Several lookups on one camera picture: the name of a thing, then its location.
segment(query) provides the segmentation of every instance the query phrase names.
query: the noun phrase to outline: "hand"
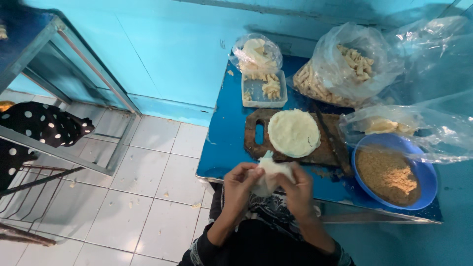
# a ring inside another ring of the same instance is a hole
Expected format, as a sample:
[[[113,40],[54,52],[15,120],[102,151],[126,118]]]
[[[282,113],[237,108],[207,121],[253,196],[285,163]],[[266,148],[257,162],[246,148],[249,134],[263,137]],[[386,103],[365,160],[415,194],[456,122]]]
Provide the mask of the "hand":
[[[286,191],[288,209],[298,221],[304,240],[324,254],[332,254],[335,251],[335,241],[324,230],[313,206],[314,179],[296,162],[291,163],[291,168],[292,175],[296,180],[295,184],[283,174],[274,177]]]
[[[274,178],[286,191],[286,200],[289,211],[296,220],[304,222],[315,217],[313,207],[313,184],[314,179],[306,173],[296,162],[290,163],[292,175],[296,180],[293,184],[284,174],[277,174]]]
[[[242,162],[223,177],[225,205],[222,213],[207,232],[210,243],[221,247],[241,220],[248,205],[251,187],[264,170],[251,162]]]
[[[248,205],[250,189],[264,174],[264,170],[257,167],[255,163],[242,162],[223,177],[225,205],[222,213],[235,219],[235,222],[238,222],[238,218]]]

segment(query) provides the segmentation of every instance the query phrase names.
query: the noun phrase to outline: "black and white polka dot cloth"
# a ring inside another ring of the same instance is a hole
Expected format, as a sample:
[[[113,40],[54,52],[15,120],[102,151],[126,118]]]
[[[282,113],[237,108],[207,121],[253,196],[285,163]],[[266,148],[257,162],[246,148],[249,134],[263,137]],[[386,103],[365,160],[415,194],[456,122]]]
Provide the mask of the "black and white polka dot cloth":
[[[55,148],[72,146],[95,128],[89,118],[37,102],[19,103],[0,113],[0,125]],[[0,139],[0,190],[8,188],[24,162],[35,159],[28,150]]]

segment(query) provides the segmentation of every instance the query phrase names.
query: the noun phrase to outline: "tiled floor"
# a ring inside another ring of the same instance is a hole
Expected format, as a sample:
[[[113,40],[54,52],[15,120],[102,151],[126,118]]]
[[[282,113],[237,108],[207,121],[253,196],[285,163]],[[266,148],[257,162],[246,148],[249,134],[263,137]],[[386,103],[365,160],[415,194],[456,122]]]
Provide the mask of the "tiled floor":
[[[31,100],[26,99],[28,95],[21,96],[23,101]],[[51,102],[46,97],[35,100]],[[124,112],[92,105],[74,104],[66,110],[79,117],[90,117],[95,132],[103,134],[120,136],[127,119]],[[206,134],[206,127],[144,116],[114,177],[82,170],[60,183],[44,218],[32,228],[58,244],[47,248],[0,241],[0,264],[176,265],[208,221],[212,192],[205,190],[195,177]],[[108,140],[88,136],[62,149],[104,166],[116,146],[113,140]],[[34,164],[73,167],[49,156],[41,156]],[[51,195],[56,184],[48,183],[43,194]],[[34,187],[28,199],[34,198],[38,189],[41,187]],[[17,198],[20,197],[16,195],[12,200],[12,206],[18,206]],[[48,200],[44,198],[36,203],[27,220],[41,216],[35,210],[41,210],[40,207],[44,210]],[[0,211],[7,200],[7,196],[0,200]],[[202,208],[192,207],[199,203]],[[33,204],[32,200],[26,200],[22,209],[29,210]],[[11,207],[0,213],[0,218],[13,212]]]

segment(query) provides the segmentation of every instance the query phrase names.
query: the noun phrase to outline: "clear plastic bag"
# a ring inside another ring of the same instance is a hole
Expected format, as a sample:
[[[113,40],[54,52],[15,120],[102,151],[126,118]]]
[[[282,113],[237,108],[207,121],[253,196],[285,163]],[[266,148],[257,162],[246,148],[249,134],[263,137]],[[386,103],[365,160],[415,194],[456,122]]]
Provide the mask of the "clear plastic bag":
[[[372,101],[464,113],[458,109],[461,105],[447,107],[442,102],[462,101],[467,91],[473,92],[473,30],[467,18],[423,19],[385,38],[404,59],[405,72]]]
[[[356,49],[361,56],[373,61],[368,80],[359,79],[337,48],[339,44]],[[379,93],[402,72],[403,61],[391,51],[381,32],[349,22],[322,36],[312,59],[289,80],[293,89],[310,98],[355,107]]]
[[[371,106],[341,115],[339,130],[356,147],[368,133],[396,133],[425,153],[405,154],[430,163],[473,159],[473,117],[451,115],[420,106]]]
[[[262,34],[251,33],[239,38],[232,48],[230,62],[240,72],[263,70],[277,72],[282,67],[282,54],[279,46]]]
[[[395,133],[430,163],[473,159],[473,31],[465,17],[419,20],[385,35],[405,61],[396,82],[369,104],[342,115],[339,131],[355,147],[367,134]]]

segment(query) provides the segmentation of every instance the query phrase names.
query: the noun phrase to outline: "breadcrumbs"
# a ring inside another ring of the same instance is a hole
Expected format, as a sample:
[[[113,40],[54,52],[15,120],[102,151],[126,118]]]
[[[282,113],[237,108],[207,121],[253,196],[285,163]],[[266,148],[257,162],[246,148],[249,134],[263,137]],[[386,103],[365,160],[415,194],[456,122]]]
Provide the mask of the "breadcrumbs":
[[[420,186],[400,152],[367,147],[357,151],[356,168],[361,180],[379,197],[399,206],[409,206],[420,197]]]

